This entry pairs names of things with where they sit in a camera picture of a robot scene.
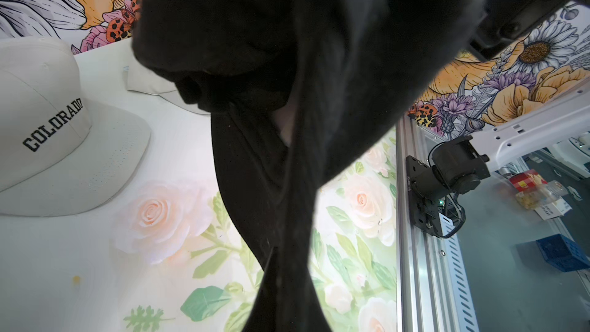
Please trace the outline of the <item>black cap with patch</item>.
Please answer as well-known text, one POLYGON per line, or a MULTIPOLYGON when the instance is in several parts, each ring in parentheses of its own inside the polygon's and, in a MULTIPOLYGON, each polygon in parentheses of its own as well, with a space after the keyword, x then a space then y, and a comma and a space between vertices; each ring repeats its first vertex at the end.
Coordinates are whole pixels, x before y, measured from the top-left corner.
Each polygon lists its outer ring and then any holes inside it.
POLYGON ((308 270, 319 189, 469 41, 484 0, 142 0, 132 48, 210 113, 227 213, 264 269, 246 331, 327 331, 308 270))

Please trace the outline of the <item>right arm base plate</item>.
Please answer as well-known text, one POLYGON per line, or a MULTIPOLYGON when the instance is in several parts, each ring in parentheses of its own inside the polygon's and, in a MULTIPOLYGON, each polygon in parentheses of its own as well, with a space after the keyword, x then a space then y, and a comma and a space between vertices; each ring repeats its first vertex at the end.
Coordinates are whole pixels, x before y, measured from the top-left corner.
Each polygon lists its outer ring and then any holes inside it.
POLYGON ((440 201, 446 208, 446 198, 453 192, 436 166, 428 166, 412 155, 405 160, 408 185, 410 222, 428 235, 449 239, 461 229, 464 220, 451 230, 443 228, 440 201))

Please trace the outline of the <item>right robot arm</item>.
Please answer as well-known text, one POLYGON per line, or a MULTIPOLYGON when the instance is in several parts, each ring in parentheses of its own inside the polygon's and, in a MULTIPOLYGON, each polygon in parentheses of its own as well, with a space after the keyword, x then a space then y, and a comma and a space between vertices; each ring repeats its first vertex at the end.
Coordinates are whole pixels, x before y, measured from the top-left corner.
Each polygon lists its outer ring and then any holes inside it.
POLYGON ((510 161, 589 124, 589 0, 486 0, 468 56, 442 69, 410 117, 442 142, 407 158, 421 202, 475 189, 510 161))

